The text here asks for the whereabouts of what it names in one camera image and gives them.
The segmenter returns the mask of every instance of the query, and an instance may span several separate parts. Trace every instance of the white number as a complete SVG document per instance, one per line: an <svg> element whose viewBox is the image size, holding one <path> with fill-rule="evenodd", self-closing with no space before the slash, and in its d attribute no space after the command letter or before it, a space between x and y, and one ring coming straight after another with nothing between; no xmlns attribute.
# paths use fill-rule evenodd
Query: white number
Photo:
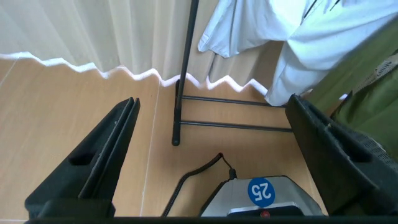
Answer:
<svg viewBox="0 0 398 224"><path fill-rule="evenodd" d="M262 196L266 199L269 199L271 197L271 193L266 194L268 183L260 184L260 187L264 187L264 190L262 190Z"/></svg>
<svg viewBox="0 0 398 224"><path fill-rule="evenodd" d="M255 200L256 200L256 201L262 200L261 192L260 192L260 187L264 187L264 189L262 190L262 197L264 197L265 199L271 198L271 193L266 194L266 191L267 191L267 189L268 189L268 183L263 183L263 184L260 184L260 186L258 186L258 185L253 185L253 186L251 187L251 192L252 192L255 196L258 196L258 197L255 198Z"/></svg>

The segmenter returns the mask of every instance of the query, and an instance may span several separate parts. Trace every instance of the round blue label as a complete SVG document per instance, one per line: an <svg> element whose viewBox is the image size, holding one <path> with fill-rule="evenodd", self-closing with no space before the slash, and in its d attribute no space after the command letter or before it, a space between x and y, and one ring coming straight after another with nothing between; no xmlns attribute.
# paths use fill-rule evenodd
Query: round blue label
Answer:
<svg viewBox="0 0 398 224"><path fill-rule="evenodd" d="M258 207L269 206L275 200L274 187L263 177L257 177L250 181L248 194L250 200Z"/></svg>

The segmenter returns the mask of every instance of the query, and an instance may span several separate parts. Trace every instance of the wooden floor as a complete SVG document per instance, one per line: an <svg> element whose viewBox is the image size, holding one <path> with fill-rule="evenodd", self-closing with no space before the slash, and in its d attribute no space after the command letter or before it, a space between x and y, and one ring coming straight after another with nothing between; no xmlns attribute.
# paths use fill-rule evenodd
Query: wooden floor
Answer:
<svg viewBox="0 0 398 224"><path fill-rule="evenodd" d="M66 65L45 67L33 59L0 60L0 221L28 215L25 198L118 102L141 100L139 119L114 196L117 216L159 216L179 178L223 152L239 178L287 175L321 206L322 201L292 133L182 126L181 145L171 145L175 86L151 76L134 81L116 70L77 73ZM264 101L250 86L236 93L227 84L186 95ZM184 101L184 119L289 127L284 110ZM215 187L228 178L222 162L190 178L171 216L195 216Z"/></svg>

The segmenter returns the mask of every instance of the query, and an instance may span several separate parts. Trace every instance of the curtain fold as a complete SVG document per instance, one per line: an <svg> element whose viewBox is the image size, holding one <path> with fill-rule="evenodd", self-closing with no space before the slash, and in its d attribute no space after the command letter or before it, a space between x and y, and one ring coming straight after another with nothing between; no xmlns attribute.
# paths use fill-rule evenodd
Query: curtain fold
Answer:
<svg viewBox="0 0 398 224"><path fill-rule="evenodd" d="M190 1L0 0L0 54L28 51L73 65L93 62L105 72L118 65L140 74L156 69L163 80L180 74ZM270 87L282 44L269 42L233 58L201 53L197 43L217 0L199 3L188 73L199 82L229 75L243 86L252 78Z"/></svg>

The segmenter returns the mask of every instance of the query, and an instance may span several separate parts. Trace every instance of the clothes rack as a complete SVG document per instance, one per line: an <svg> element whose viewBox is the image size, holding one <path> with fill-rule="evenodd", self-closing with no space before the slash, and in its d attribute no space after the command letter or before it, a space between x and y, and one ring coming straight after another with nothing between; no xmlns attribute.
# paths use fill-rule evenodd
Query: clothes rack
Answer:
<svg viewBox="0 0 398 224"><path fill-rule="evenodd" d="M251 130L262 130L262 131L280 131L291 133L290 128L277 128L269 126L255 126L247 124L229 124L229 123L218 123L218 122L208 122L208 121L188 121L181 119L182 113L182 100L202 100L220 103L235 103L241 105L253 105L253 106L269 106L274 108L284 108L284 106L271 106L268 103L243 101L243 100L228 100L221 98L210 98L202 96L187 96L183 94L185 77L187 75L188 60L192 44L193 30L195 28L195 20L198 12L199 0L191 0L190 15L188 19L188 29L187 37L185 39L184 55L181 67L181 77L175 84L175 102L174 102L174 123L173 123L173 136L172 144L173 146L178 146L180 144L181 137L181 125L197 125L197 126L209 126L209 127L220 127L220 128L238 128L238 129L251 129Z"/></svg>

